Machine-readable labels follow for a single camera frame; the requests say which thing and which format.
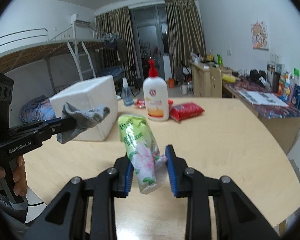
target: bed frame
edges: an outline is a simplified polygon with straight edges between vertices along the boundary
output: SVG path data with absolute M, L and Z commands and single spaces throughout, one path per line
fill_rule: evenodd
M 91 39 L 79 39 L 77 38 L 77 27 L 88 29 L 91 33 Z M 39 35 L 31 35 L 34 31 L 40 32 Z M 13 37 L 15 34 L 27 34 L 28 36 L 20 39 L 14 39 L 5 42 L 5 38 Z M 103 47 L 105 39 L 118 38 L 119 34 L 109 34 L 96 31 L 91 24 L 82 21 L 74 21 L 70 27 L 49 39 L 48 30 L 45 28 L 30 29 L 15 33 L 10 33 L 0 37 L 0 47 L 14 43 L 16 41 L 44 37 L 46 41 L 39 43 L 32 43 L 26 46 L 17 47 L 0 53 L 0 72 L 6 73 L 23 65 L 45 59 L 47 62 L 47 68 L 54 94 L 60 92 L 64 88 L 71 84 L 55 87 L 51 69 L 50 58 L 59 55 L 71 54 L 75 65 L 77 67 L 80 81 L 83 81 L 83 74 L 91 72 L 93 77 L 96 78 L 96 73 L 93 68 L 92 60 L 89 54 L 89 50 L 100 49 Z M 90 69 L 82 71 L 80 64 L 80 57 L 88 57 Z

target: ladder rung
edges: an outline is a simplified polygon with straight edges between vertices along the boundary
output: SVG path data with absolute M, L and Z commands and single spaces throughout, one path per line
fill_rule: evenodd
M 92 71 L 92 69 L 88 69 L 88 70 L 82 71 L 82 74 L 83 74 L 83 73 L 87 73 L 87 72 L 89 72 L 89 71 Z

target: desk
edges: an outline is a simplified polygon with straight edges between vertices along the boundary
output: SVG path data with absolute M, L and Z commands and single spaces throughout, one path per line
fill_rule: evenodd
M 203 63 L 194 63 L 189 60 L 189 67 L 192 73 L 192 87 L 194 97 L 210 97 L 211 83 L 209 67 L 203 66 Z M 221 69 L 222 74 L 232 75 L 232 69 Z
M 277 140 L 285 154 L 288 154 L 300 130 L 300 111 L 293 106 L 287 108 L 250 104 L 238 90 L 265 92 L 265 88 L 247 80 L 237 81 L 234 84 L 224 82 L 223 88 L 233 97 L 240 99 L 258 117 Z
M 177 104 L 189 99 L 173 100 Z M 300 184 L 288 158 L 240 100 L 191 101 L 202 106 L 205 114 L 180 124 L 173 120 L 149 121 L 162 153 L 167 144 L 172 144 L 178 156 L 204 175 L 229 175 L 272 226 L 300 207 Z M 145 115 L 146 110 L 124 107 L 119 101 L 119 114 L 127 113 Z M 54 136 L 24 156 L 28 185 L 49 203 L 72 177 L 97 176 L 124 153 L 116 125 L 104 142 L 70 141 L 61 145 Z M 186 199 L 173 197 L 168 179 L 160 189 L 143 195 L 134 178 L 129 197 L 116 199 L 115 210 L 119 240 L 184 239 Z

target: camera lens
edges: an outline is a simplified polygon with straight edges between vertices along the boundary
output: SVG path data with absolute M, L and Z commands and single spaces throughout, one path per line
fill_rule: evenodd
M 2 96 L 2 86 L 0 86 L 0 98 Z
M 8 96 L 8 87 L 5 87 L 3 92 L 3 99 L 5 100 L 7 96 Z

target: brown curtain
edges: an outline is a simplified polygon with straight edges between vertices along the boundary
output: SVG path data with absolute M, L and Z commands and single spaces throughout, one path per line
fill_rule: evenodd
M 191 52 L 205 55 L 202 25 L 194 0 L 165 0 L 171 73 L 182 74 L 181 62 L 188 65 Z
M 125 64 L 126 71 L 129 66 L 135 64 L 135 48 L 133 42 L 133 32 L 131 27 L 131 19 L 128 7 L 119 8 L 96 17 L 97 30 L 105 33 L 119 33 L 127 42 L 128 47 L 128 63 Z M 104 49 L 104 62 L 106 66 L 116 65 L 118 62 L 116 50 L 111 51 Z

